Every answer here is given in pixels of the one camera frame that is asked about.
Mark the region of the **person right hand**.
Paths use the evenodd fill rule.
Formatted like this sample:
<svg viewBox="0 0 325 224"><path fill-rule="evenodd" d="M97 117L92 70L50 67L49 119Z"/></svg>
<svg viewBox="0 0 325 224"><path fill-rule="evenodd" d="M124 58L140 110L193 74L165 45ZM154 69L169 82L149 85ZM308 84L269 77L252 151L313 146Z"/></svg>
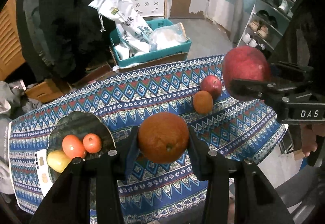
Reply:
<svg viewBox="0 0 325 224"><path fill-rule="evenodd" d="M301 124L300 129L302 152L306 157L308 157L311 152L315 152L317 150L317 136L324 137L324 124Z"/></svg>

